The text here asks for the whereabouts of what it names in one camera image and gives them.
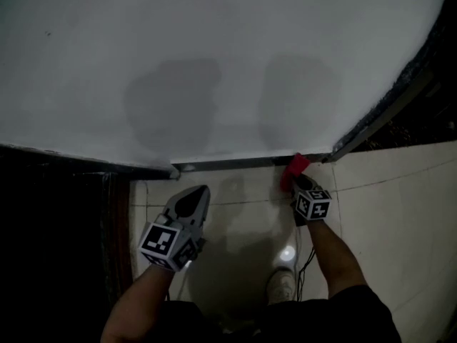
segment person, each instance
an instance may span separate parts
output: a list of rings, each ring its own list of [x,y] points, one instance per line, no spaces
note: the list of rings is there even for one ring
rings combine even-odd
[[[307,222],[328,299],[293,301],[295,277],[278,270],[268,281],[268,306],[252,339],[293,338],[305,342],[400,342],[391,312],[368,287],[348,246],[323,221]],[[240,339],[211,326],[190,302],[164,302],[174,273],[150,266],[114,306],[103,343],[182,337]]]

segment tiled floor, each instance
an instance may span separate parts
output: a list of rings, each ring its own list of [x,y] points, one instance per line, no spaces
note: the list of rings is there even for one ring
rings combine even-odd
[[[263,306],[263,287],[281,263],[281,250],[297,249],[298,265],[311,251],[307,228],[297,233],[289,196],[278,189],[282,171],[208,171],[183,174],[179,181],[132,184],[135,276],[147,267],[136,252],[146,220],[153,221],[171,195],[208,184],[208,242],[176,275],[171,298],[194,301],[218,319],[252,318]],[[436,341],[457,305],[457,141],[349,154],[335,164],[312,164],[305,174],[331,191],[327,222],[393,312],[403,341]],[[313,260],[303,298],[326,295]]]

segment wire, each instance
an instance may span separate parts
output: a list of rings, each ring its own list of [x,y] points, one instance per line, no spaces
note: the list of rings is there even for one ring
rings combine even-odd
[[[303,294],[303,285],[305,283],[305,269],[307,266],[312,262],[314,256],[316,255],[316,251],[313,249],[311,250],[311,253],[309,254],[308,260],[306,261],[305,265],[303,266],[302,269],[298,272],[298,286],[297,286],[297,301],[301,301],[301,295]]]

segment white sneaker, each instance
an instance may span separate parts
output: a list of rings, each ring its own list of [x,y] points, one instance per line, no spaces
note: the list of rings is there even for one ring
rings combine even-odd
[[[266,283],[268,305],[292,301],[295,295],[295,277],[290,269],[278,268]]]

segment black shorts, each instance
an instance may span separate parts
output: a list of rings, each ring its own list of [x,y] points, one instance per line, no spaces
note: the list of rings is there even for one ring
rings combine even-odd
[[[256,320],[254,340],[296,339],[297,342],[400,342],[389,309],[367,286],[354,286],[329,300],[283,302],[264,309]],[[221,335],[195,304],[166,302],[151,338],[219,338]]]

